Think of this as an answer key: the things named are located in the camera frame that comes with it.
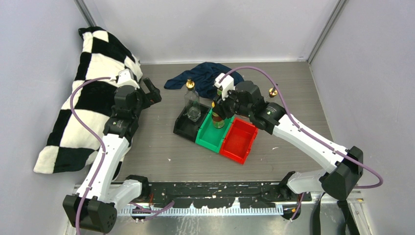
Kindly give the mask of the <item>sauce bottle yellow cap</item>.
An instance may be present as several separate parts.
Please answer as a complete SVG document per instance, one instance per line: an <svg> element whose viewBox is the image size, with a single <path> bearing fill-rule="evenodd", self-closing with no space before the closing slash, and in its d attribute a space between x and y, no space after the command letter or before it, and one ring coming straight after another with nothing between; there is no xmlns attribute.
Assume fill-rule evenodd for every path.
<svg viewBox="0 0 415 235"><path fill-rule="evenodd" d="M211 113L213 126L217 129L221 129L225 125L225 121L214 111Z"/></svg>

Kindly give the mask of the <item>clear glass cruet gold spout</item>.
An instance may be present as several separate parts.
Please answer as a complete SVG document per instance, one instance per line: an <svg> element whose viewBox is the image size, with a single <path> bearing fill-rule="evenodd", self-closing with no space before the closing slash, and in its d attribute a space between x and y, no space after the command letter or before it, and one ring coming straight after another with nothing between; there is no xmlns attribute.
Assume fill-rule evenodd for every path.
<svg viewBox="0 0 415 235"><path fill-rule="evenodd" d="M186 82L187 92L184 95L187 117L196 122L201 117L200 98L195 90L195 82L188 79Z"/></svg>

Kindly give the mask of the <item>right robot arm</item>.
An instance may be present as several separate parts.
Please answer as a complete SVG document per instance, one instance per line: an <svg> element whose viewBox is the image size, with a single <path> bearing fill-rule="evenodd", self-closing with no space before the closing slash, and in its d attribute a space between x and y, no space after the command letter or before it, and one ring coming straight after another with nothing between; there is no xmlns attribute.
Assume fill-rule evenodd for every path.
<svg viewBox="0 0 415 235"><path fill-rule="evenodd" d="M252 81L236 86L233 81L214 82L217 95L213 112L220 118L246 117L260 130L279 137L317 162L322 169L289 172L277 187L282 199L292 201L304 192L325 192L344 201L363 175L363 152L357 147L346 149L303 125L277 103L267 102Z"/></svg>

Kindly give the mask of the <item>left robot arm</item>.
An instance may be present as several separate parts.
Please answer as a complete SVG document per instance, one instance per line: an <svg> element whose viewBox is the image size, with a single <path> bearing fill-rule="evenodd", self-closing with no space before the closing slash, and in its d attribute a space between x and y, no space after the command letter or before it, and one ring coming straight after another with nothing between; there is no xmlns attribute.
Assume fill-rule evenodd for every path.
<svg viewBox="0 0 415 235"><path fill-rule="evenodd" d="M140 85L123 82L115 91L112 115L105 123L104 136L100 137L81 120L73 104L76 93L95 81L88 80L77 87L69 102L76 120L100 143L98 155L84 182L75 194L66 195L63 200L66 215L78 235L82 229L109 233L115 225L118 211L134 200L143 203L149 199L151 188L148 179L143 176L129 175L114 191L109 192L109 188L118 162L127 152L138 129L141 111L161 102L160 90L149 78L143 79L148 93Z"/></svg>

